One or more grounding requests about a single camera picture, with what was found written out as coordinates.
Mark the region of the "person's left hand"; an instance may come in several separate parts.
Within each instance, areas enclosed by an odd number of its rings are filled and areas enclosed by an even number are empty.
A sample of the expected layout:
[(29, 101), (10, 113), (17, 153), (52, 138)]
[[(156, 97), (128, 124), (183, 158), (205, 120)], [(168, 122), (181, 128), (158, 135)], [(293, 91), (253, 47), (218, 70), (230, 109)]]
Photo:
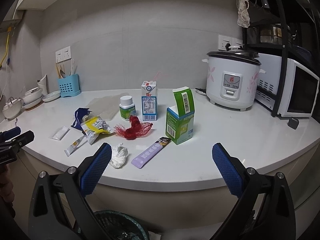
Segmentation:
[(13, 183), (10, 180), (10, 170), (8, 165), (1, 165), (1, 175), (0, 175), (0, 184), (1, 184), (1, 197), (7, 203), (12, 203), (15, 199), (13, 192)]

